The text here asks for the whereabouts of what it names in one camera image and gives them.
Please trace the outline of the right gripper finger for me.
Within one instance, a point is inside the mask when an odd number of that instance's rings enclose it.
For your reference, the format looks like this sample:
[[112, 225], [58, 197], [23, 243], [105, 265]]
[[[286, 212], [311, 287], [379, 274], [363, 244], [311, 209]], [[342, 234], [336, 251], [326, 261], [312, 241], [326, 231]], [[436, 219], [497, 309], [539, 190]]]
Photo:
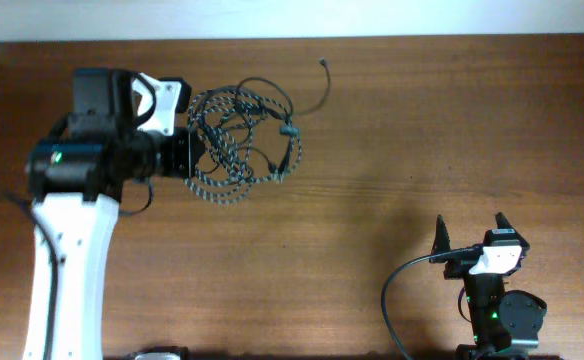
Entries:
[[499, 212], [495, 215], [495, 220], [496, 220], [496, 225], [497, 228], [499, 230], [506, 230], [506, 229], [510, 229], [514, 232], [514, 235], [517, 237], [517, 239], [520, 241], [520, 244], [522, 246], [527, 246], [528, 242], [523, 238], [522, 235], [520, 235], [515, 229], [514, 227], [510, 224], [510, 222], [507, 220], [507, 218], [505, 217], [505, 215], [502, 212]]
[[443, 216], [439, 214], [436, 218], [435, 237], [431, 249], [431, 254], [439, 255], [442, 253], [449, 252], [450, 250], [451, 250], [450, 238], [447, 231], [447, 227], [444, 222]]

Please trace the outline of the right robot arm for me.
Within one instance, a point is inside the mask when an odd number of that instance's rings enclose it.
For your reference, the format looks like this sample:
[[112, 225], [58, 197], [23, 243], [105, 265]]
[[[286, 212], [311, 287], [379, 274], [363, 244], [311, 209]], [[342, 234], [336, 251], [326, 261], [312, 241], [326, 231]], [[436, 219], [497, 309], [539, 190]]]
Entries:
[[473, 332], [474, 342], [459, 345], [456, 359], [527, 359], [539, 347], [547, 303], [529, 292], [505, 289], [505, 279], [521, 268], [530, 245], [503, 213], [495, 221], [482, 242], [453, 249], [443, 217], [436, 220], [430, 261], [445, 265], [446, 280], [463, 282], [459, 299], [467, 303]]

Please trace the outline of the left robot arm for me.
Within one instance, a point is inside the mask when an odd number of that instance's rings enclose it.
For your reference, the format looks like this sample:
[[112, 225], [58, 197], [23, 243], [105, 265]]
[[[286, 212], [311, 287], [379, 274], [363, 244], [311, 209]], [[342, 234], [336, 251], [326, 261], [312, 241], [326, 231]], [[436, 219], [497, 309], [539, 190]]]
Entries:
[[191, 87], [124, 69], [73, 75], [73, 108], [28, 157], [35, 263], [26, 359], [100, 359], [109, 245], [123, 187], [190, 179], [204, 152], [178, 127]]

